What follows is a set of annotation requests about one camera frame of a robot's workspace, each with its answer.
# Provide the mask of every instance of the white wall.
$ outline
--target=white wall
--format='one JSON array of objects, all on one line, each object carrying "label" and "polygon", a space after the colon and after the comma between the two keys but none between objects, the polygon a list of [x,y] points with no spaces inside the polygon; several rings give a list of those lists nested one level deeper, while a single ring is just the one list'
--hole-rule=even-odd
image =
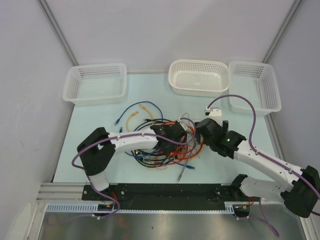
[{"label": "white wall", "polygon": [[320,171],[320,1],[304,1],[270,64],[282,110],[274,114],[287,161]]},{"label": "white wall", "polygon": [[79,64],[261,61],[293,0],[47,0]]},{"label": "white wall", "polygon": [[0,239],[48,182],[72,106],[71,67],[37,1],[0,4]]}]

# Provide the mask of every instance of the robotic arm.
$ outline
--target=robotic arm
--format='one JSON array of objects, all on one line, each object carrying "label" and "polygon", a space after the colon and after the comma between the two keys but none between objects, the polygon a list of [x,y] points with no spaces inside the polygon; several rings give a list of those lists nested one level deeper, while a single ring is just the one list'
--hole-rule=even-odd
[{"label": "robotic arm", "polygon": [[[223,157],[246,163],[274,180],[254,179],[240,174],[234,179],[232,185],[238,187],[248,197],[259,197],[284,203],[294,214],[307,218],[318,201],[316,194],[297,176],[254,152],[249,141],[243,135],[232,130],[229,131],[228,121],[222,122],[219,109],[210,111],[207,115],[206,119],[196,123],[196,140],[198,143],[200,137],[203,137],[204,144],[209,146],[212,151]],[[117,137],[104,142],[101,147],[90,148],[80,156],[84,171],[90,178],[91,183],[98,191],[103,191],[109,187],[109,181],[104,170],[114,154],[137,149],[155,149],[170,154],[177,147],[176,144],[156,136],[144,136],[144,134],[156,134],[175,142],[181,142],[187,134],[186,131],[187,126],[182,122],[165,126],[152,125],[150,128],[141,131],[126,133],[108,133],[103,127],[100,127],[78,146],[77,151],[80,152],[99,140]],[[317,190],[320,189],[319,174],[313,167],[308,166],[306,169],[302,169],[266,152],[258,151],[301,174]]]}]

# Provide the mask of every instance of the perforated basket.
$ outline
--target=perforated basket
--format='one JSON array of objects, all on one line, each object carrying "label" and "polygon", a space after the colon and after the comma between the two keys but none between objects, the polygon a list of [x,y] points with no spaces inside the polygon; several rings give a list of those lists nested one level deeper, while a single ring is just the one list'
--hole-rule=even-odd
[{"label": "perforated basket", "polygon": [[127,89],[127,67],[123,63],[72,67],[62,98],[76,105],[120,103]]},{"label": "perforated basket", "polygon": [[[254,106],[258,115],[281,110],[281,100],[274,68],[269,64],[248,61],[229,63],[230,94],[241,95]],[[240,98],[230,97],[231,110],[252,113],[250,106]]]},{"label": "perforated basket", "polygon": [[169,83],[176,94],[219,97],[229,87],[228,67],[217,61],[176,60]]}]

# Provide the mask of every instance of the white table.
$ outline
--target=white table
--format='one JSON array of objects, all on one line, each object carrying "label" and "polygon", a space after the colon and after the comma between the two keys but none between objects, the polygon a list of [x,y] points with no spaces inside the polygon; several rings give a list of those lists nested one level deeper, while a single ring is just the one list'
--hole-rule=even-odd
[{"label": "white table", "polygon": [[[87,177],[81,169],[71,166],[71,160],[77,154],[77,146],[96,128],[105,127],[107,132],[119,132],[120,126],[126,131],[125,124],[129,115],[135,111],[139,114],[129,122],[130,130],[150,116],[138,105],[128,110],[120,123],[115,121],[121,113],[131,104],[140,101],[151,101],[163,112],[164,118],[176,120],[188,112],[191,119],[204,119],[205,108],[212,101],[209,97],[184,96],[175,94],[168,83],[167,74],[131,74],[128,75],[128,93],[122,103],[75,106],[67,134],[62,147],[61,155],[55,172],[55,183],[85,183]],[[151,104],[145,106],[160,118],[159,111]],[[230,110],[227,98],[219,100],[214,105],[220,107],[223,119],[229,121],[229,129],[246,137],[253,122],[251,114],[234,113]],[[258,148],[274,155],[272,142],[263,116],[257,116],[253,142]],[[247,174],[253,178],[270,180],[269,177],[249,165],[234,159],[221,157],[205,147],[199,157],[189,162],[195,170],[186,169],[180,183],[231,183],[238,174]],[[111,183],[176,183],[182,166],[170,165],[167,169],[147,169],[141,166],[132,156],[120,153],[110,161],[106,173]]]}]

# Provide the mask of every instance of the reflective metal surface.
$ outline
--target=reflective metal surface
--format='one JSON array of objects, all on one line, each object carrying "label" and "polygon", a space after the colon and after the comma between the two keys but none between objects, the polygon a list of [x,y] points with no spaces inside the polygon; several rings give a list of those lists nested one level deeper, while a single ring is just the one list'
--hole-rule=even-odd
[{"label": "reflective metal surface", "polygon": [[[304,240],[298,217],[281,205],[264,207],[271,223],[280,233],[277,238],[264,223],[255,219],[236,220],[227,214],[120,213],[97,220],[74,213],[46,213],[39,240]],[[262,217],[254,205],[251,216]]]}]

